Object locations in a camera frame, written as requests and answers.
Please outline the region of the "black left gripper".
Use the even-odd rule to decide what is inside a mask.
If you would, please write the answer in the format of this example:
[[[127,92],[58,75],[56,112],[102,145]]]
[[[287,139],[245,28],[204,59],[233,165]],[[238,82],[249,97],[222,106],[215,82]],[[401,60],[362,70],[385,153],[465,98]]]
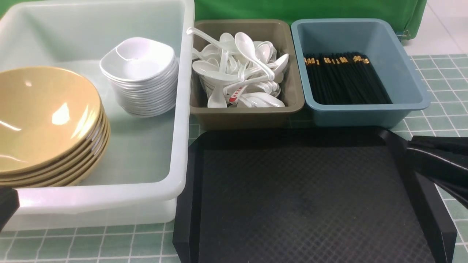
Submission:
[[[19,194],[13,188],[0,188],[0,231],[20,207]]]

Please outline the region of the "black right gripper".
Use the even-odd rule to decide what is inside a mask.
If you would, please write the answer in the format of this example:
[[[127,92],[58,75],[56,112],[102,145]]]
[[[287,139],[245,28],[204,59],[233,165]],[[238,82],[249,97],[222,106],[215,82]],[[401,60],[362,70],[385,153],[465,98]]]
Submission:
[[[407,158],[415,172],[468,207],[468,138],[414,136]]]

